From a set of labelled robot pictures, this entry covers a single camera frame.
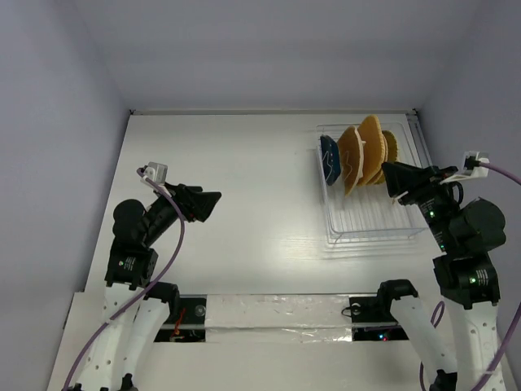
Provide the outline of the round green rimmed woven plate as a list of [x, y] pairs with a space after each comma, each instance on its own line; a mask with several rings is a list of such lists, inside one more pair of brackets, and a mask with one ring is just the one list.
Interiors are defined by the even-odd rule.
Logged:
[[387, 143], [387, 162], [397, 162], [399, 158], [399, 145], [396, 136], [389, 130], [383, 130], [382, 134]]

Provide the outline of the round woven orange plate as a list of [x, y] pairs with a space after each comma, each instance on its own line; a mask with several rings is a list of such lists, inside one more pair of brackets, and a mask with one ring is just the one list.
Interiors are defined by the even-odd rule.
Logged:
[[374, 177], [372, 177], [372, 179], [369, 180], [369, 182], [368, 182], [367, 184], [368, 184], [368, 185], [378, 184], [378, 183], [380, 183], [380, 181], [382, 180], [382, 178], [383, 178], [383, 170], [380, 169], [380, 170], [378, 171], [378, 173], [377, 173]]

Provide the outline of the rounded square woven plate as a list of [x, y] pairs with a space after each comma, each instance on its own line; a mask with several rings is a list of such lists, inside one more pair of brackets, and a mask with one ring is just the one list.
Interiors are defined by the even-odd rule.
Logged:
[[376, 115], [367, 116], [357, 127], [363, 145], [362, 176], [358, 186], [365, 186], [380, 171], [385, 161], [385, 141], [380, 121]]

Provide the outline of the triangular woven orange plate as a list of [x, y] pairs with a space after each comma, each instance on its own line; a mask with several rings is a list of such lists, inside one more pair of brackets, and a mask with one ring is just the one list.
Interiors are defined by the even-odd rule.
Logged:
[[349, 196], [362, 177], [365, 143], [353, 125], [337, 141], [345, 197]]

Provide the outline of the dark blue leaf plate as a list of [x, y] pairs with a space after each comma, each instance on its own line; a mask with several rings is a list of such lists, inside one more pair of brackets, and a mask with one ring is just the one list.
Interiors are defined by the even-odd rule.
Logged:
[[329, 135], [320, 136], [322, 170], [327, 186], [333, 186], [341, 174], [339, 149], [336, 141]]

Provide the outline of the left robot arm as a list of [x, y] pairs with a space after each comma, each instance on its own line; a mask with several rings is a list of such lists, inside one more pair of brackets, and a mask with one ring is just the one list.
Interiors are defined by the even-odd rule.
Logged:
[[65, 390], [135, 390], [161, 326], [179, 317], [179, 289], [154, 273], [152, 246], [175, 222], [205, 222], [221, 193], [184, 184], [153, 188], [150, 206], [129, 199], [114, 209], [101, 324], [75, 359]]

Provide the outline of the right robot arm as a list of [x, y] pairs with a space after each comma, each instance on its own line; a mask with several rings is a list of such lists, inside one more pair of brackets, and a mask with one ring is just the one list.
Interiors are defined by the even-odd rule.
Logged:
[[456, 354], [443, 350], [434, 325], [423, 313], [418, 291], [407, 279], [379, 286], [376, 313], [395, 319], [423, 364], [431, 390], [500, 390], [499, 367], [520, 320], [516, 314], [502, 340], [495, 329], [501, 294], [489, 253], [506, 241], [506, 219], [492, 202], [463, 202], [462, 177], [454, 166], [419, 168], [382, 165], [387, 192], [401, 205], [418, 206], [440, 251], [434, 274], [449, 313]]

